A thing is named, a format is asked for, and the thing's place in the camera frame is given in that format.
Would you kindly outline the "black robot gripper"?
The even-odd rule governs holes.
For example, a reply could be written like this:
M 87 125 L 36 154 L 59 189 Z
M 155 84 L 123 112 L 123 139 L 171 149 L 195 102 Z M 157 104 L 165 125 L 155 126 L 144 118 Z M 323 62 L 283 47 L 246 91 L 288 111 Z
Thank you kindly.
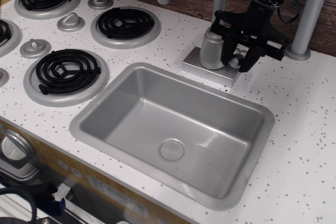
M 248 72 L 264 55 L 281 60 L 290 39 L 270 21 L 274 11 L 280 6 L 268 0 L 251 0 L 244 13 L 217 10 L 211 32 L 223 39 L 221 62 L 230 62 L 238 44 L 249 48 L 239 72 Z

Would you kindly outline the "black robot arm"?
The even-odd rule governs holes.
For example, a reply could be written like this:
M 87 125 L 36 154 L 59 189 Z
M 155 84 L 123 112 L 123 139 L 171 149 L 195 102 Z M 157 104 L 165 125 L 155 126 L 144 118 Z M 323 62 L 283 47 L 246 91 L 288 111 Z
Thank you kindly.
M 240 60 L 239 72 L 249 71 L 260 57 L 270 56 L 282 60 L 291 40 L 279 32 L 271 23 L 274 12 L 280 13 L 285 0 L 251 0 L 244 13 L 222 10 L 215 12 L 211 32 L 223 39 L 221 62 L 227 65 L 234 56 L 237 45 L 248 48 Z M 299 1 L 293 0 L 297 10 Z

